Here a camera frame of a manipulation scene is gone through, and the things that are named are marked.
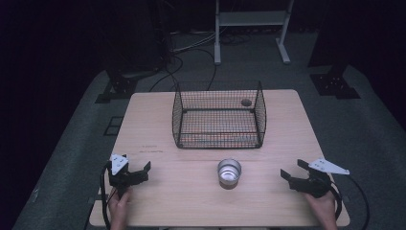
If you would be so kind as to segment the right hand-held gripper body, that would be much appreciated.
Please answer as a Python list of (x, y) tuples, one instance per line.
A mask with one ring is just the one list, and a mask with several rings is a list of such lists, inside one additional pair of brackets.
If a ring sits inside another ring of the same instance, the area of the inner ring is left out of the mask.
[(331, 173), (349, 175), (350, 171), (339, 167), (324, 158), (319, 158), (308, 163), (308, 178), (293, 177), (295, 184), (289, 184), (291, 190), (312, 195), (316, 198), (324, 196), (327, 192), (332, 192), (340, 198), (339, 193), (332, 187)]

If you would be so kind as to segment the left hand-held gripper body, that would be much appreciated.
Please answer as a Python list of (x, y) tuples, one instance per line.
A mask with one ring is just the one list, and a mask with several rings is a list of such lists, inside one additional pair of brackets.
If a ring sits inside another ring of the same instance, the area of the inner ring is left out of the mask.
[(130, 187), (130, 176), (145, 174), (143, 170), (131, 172), (126, 155), (112, 154), (110, 157), (111, 168), (109, 169), (109, 184), (117, 189), (118, 195), (122, 196)]

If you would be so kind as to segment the person's right hand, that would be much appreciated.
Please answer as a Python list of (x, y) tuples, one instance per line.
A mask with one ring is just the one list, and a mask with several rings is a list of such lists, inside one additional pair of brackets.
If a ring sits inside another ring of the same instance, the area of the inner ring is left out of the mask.
[(332, 192), (327, 192), (318, 198), (309, 194), (304, 194), (304, 197), (317, 220), (321, 223), (336, 221), (335, 197)]

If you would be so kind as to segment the person's left hand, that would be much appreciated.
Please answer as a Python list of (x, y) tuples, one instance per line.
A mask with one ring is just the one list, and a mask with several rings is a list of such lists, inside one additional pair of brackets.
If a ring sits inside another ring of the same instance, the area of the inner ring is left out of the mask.
[(108, 209), (112, 222), (125, 222), (127, 217), (127, 203), (130, 201), (132, 189), (127, 188), (122, 196), (114, 190), (108, 201)]

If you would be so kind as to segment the shiny metal cup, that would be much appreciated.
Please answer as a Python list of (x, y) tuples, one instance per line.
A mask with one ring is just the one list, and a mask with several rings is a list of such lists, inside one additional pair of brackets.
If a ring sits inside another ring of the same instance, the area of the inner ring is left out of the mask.
[(223, 159), (217, 165), (219, 185), (226, 190), (232, 190), (237, 186), (241, 174), (242, 167), (235, 159)]

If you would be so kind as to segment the black stand with base plate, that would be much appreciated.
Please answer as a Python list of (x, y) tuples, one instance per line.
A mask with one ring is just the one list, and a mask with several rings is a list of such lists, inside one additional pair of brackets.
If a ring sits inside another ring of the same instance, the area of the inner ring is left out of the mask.
[(88, 0), (99, 32), (102, 68), (108, 77), (99, 103), (128, 99), (138, 81), (169, 60), (161, 0)]
[(356, 90), (348, 85), (343, 75), (358, 38), (356, 0), (330, 0), (322, 28), (316, 39), (309, 67), (330, 65), (323, 74), (310, 77), (321, 96), (337, 99), (359, 99)]

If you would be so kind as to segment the white metal desk frame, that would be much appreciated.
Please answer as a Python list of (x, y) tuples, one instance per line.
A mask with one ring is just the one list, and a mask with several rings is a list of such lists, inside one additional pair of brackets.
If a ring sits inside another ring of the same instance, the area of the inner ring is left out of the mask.
[(252, 26), (281, 26), (282, 32), (276, 38), (282, 62), (289, 64), (290, 57), (284, 46), (290, 17), (295, 0), (288, 0), (285, 10), (282, 11), (221, 11), (220, 0), (215, 0), (214, 20), (214, 63), (221, 63), (221, 28), (226, 27), (252, 27)]

